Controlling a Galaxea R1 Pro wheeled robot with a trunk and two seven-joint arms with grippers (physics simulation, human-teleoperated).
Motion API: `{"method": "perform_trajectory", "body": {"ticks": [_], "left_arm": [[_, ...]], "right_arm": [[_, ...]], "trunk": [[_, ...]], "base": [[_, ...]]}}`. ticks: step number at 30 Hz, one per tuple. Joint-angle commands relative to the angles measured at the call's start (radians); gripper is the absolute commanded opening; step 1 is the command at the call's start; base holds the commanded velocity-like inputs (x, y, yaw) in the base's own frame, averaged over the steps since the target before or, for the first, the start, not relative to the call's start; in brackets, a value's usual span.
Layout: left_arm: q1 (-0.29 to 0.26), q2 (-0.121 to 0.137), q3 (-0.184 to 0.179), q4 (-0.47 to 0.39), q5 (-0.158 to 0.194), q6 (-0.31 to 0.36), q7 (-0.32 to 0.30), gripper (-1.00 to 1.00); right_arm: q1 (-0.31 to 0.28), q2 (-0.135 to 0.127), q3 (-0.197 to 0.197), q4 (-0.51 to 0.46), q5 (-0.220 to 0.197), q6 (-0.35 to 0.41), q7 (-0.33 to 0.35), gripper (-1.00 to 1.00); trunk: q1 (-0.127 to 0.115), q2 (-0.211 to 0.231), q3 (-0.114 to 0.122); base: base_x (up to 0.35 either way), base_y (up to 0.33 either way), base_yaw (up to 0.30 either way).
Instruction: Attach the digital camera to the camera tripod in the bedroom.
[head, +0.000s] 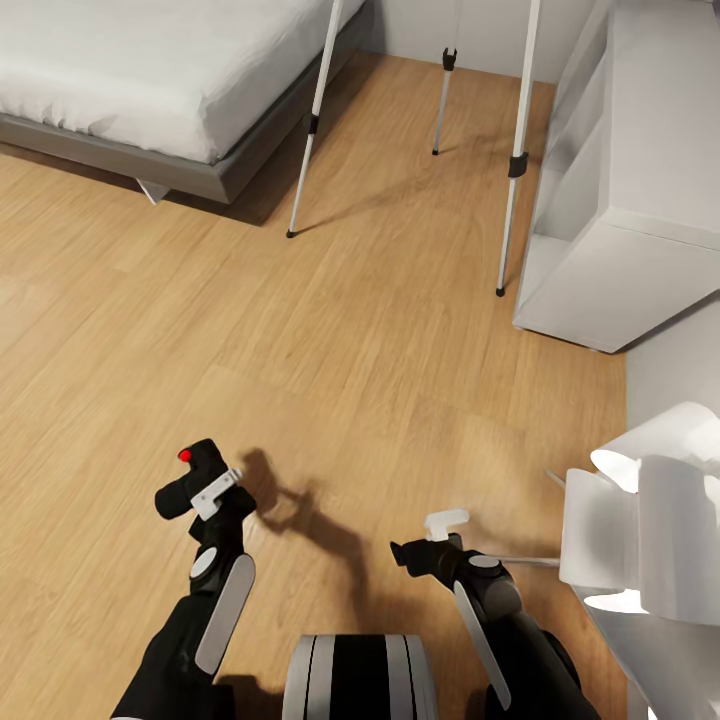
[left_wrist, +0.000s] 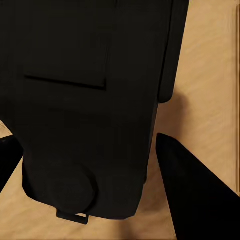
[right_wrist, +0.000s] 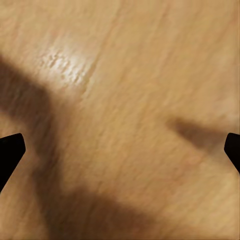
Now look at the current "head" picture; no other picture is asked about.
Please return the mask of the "digital camera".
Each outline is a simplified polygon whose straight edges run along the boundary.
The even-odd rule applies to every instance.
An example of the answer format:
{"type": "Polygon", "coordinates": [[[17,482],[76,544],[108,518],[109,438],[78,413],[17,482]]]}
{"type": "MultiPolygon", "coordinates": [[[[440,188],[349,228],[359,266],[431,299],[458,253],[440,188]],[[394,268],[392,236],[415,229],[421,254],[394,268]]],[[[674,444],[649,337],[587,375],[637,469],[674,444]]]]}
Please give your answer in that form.
{"type": "Polygon", "coordinates": [[[185,447],[178,458],[191,470],[155,493],[155,507],[163,519],[175,519],[193,509],[191,499],[229,470],[212,439],[185,447]]]}

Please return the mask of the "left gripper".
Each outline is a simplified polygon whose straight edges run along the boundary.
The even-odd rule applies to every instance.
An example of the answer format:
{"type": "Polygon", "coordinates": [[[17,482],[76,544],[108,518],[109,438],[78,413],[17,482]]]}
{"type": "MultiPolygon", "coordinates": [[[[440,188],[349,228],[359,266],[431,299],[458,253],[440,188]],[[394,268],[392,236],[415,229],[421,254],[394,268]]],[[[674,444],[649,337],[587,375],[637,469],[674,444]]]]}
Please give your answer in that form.
{"type": "Polygon", "coordinates": [[[221,506],[208,521],[198,518],[189,529],[200,542],[204,542],[206,534],[220,524],[238,524],[243,526],[243,519],[257,508],[257,502],[244,487],[235,486],[221,498],[221,506]]]}

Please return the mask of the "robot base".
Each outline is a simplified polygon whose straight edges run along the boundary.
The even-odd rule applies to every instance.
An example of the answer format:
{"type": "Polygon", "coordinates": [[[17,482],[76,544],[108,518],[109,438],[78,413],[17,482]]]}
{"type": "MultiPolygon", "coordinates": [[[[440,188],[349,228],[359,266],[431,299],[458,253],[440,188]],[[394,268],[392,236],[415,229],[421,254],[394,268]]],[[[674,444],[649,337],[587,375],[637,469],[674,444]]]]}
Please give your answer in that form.
{"type": "MultiPolygon", "coordinates": [[[[486,693],[485,720],[508,720],[494,687],[486,693]]],[[[213,685],[206,697],[199,720],[235,720],[234,692],[232,685],[213,685]]]]}

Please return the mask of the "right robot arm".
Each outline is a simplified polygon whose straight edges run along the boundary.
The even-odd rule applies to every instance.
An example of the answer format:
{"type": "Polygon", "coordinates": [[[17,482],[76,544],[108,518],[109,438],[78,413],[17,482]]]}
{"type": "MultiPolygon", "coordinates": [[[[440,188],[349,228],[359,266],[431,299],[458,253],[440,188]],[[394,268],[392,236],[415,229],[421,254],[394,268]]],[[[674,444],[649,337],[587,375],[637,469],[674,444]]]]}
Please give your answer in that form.
{"type": "Polygon", "coordinates": [[[463,551],[459,533],[468,522],[462,507],[424,518],[425,539],[390,542],[397,565],[411,577],[434,575],[451,589],[508,720],[602,720],[582,694],[566,648],[522,611],[513,576],[496,557],[463,551]]]}

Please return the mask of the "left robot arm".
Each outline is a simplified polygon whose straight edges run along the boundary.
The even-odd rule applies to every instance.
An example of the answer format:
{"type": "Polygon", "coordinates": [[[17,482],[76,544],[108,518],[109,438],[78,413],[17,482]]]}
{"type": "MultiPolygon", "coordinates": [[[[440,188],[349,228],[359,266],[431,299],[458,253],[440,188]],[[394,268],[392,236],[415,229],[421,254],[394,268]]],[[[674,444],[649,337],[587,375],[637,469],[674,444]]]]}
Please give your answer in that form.
{"type": "Polygon", "coordinates": [[[190,595],[148,644],[110,720],[199,720],[255,579],[254,559],[243,552],[243,519],[257,502],[235,486],[241,477],[229,468],[191,499],[199,516],[189,534],[199,548],[190,595]]]}

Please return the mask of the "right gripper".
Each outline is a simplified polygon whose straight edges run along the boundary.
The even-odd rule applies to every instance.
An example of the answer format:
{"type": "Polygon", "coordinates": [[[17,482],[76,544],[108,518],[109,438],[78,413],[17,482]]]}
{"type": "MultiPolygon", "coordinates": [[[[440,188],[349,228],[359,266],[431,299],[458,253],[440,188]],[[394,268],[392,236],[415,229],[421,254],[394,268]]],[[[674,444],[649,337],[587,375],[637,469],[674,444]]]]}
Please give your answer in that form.
{"type": "Polygon", "coordinates": [[[391,551],[397,560],[397,565],[407,565],[407,571],[411,577],[421,575],[434,575],[441,583],[440,563],[443,555],[451,549],[463,550],[462,537],[459,533],[448,534],[448,539],[442,541],[427,541],[419,539],[397,545],[390,542],[391,551]]]}

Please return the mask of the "camera tripod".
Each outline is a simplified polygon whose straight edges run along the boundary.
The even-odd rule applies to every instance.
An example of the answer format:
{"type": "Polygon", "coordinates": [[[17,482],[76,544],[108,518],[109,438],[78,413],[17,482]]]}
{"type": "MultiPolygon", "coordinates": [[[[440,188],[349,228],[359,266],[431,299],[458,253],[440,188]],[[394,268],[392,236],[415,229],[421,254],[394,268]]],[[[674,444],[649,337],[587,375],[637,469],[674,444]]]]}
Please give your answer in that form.
{"type": "MultiPolygon", "coordinates": [[[[288,233],[286,234],[287,237],[293,237],[293,229],[294,229],[295,219],[297,216],[300,196],[302,193],[304,178],[306,175],[309,155],[311,152],[313,137],[316,135],[318,122],[320,119],[319,111],[320,111],[322,96],[323,96],[323,93],[324,93],[324,90],[326,87],[325,83],[326,83],[328,68],[329,68],[330,60],[331,60],[331,56],[332,56],[332,50],[333,50],[333,46],[334,46],[336,32],[337,32],[337,28],[338,28],[338,22],[340,19],[342,4],[343,4],[343,0],[334,0],[330,23],[329,23],[329,28],[328,28],[328,35],[327,35],[327,40],[326,40],[321,70],[320,70],[320,75],[319,75],[319,79],[318,79],[315,100],[312,105],[312,108],[309,109],[305,113],[305,118],[304,118],[305,120],[304,120],[303,125],[305,126],[306,132],[309,134],[309,136],[308,136],[304,161],[302,164],[301,176],[299,179],[291,224],[290,224],[288,233]]],[[[462,4],[463,4],[463,0],[455,0],[455,8],[454,8],[453,21],[452,21],[452,29],[451,29],[451,36],[450,36],[450,41],[449,41],[449,48],[445,49],[445,52],[443,53],[443,57],[442,57],[442,61],[443,61],[444,68],[445,68],[445,78],[444,78],[443,92],[442,92],[442,97],[441,97],[441,104],[440,104],[437,132],[436,132],[436,137],[435,137],[435,144],[434,144],[434,149],[432,152],[433,155],[438,155],[438,144],[439,144],[439,139],[440,139],[443,113],[444,113],[446,96],[447,96],[447,91],[448,91],[449,77],[450,77],[450,72],[453,71],[453,69],[455,68],[454,64],[455,64],[456,56],[457,56],[457,51],[456,51],[455,45],[456,45],[456,40],[457,40],[457,33],[458,33],[458,28],[459,28],[462,4]]],[[[540,35],[540,26],[541,26],[543,5],[544,5],[544,0],[531,0],[531,9],[530,9],[528,35],[527,35],[527,42],[526,42],[526,52],[525,52],[525,60],[524,60],[524,68],[523,68],[523,76],[522,76],[521,94],[520,94],[520,101],[519,101],[518,119],[517,119],[517,126],[516,126],[515,144],[514,144],[513,156],[510,158],[510,167],[509,167],[509,174],[508,174],[508,176],[511,177],[511,180],[510,180],[510,189],[509,189],[509,196],[508,196],[508,205],[507,205],[506,223],[505,223],[505,230],[504,230],[502,257],[501,257],[501,264],[500,264],[499,282],[498,282],[498,287],[496,290],[496,294],[499,297],[502,297],[505,294],[504,278],[505,278],[507,255],[508,255],[512,220],[513,220],[513,211],[514,211],[514,204],[515,204],[515,197],[516,197],[517,181],[521,175],[524,175],[526,173],[527,165],[528,165],[529,152],[523,152],[523,149],[524,149],[527,121],[528,121],[528,114],[529,114],[529,105],[530,105],[530,98],[531,98],[531,91],[532,91],[532,84],[533,84],[533,77],[534,77],[534,69],[535,69],[535,63],[536,63],[536,55],[537,55],[537,49],[538,49],[538,41],[539,41],[539,35],[540,35]]]]}

